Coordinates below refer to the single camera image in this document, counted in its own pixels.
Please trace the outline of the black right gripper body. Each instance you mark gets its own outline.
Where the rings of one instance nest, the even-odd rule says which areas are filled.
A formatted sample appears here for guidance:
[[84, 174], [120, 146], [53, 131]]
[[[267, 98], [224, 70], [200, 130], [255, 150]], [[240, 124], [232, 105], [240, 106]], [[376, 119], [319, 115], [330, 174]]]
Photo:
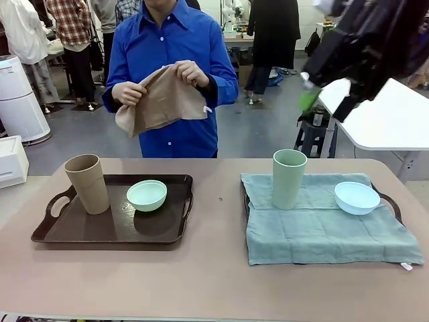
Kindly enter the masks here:
[[400, 70], [400, 56], [387, 42], [385, 32], [347, 34], [329, 31], [303, 67], [317, 87], [346, 78], [350, 96], [358, 101], [373, 100], [387, 79]]

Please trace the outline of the person's right hand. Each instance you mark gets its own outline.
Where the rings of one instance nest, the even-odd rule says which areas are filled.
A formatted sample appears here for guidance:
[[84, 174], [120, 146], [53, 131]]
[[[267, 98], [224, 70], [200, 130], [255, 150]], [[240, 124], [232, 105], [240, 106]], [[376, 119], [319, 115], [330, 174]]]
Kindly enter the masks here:
[[140, 84], [130, 81], [117, 83], [112, 89], [112, 98], [122, 105], [136, 106], [147, 90]]

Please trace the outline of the person's left hand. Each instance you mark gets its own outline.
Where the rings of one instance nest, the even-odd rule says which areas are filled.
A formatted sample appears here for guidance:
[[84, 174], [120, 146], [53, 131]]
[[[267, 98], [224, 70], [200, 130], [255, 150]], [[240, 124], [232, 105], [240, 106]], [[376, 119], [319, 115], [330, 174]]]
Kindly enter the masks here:
[[177, 61], [174, 63], [173, 67], [176, 76], [189, 85], [205, 88], [210, 82], [207, 75], [200, 69], [195, 61]]

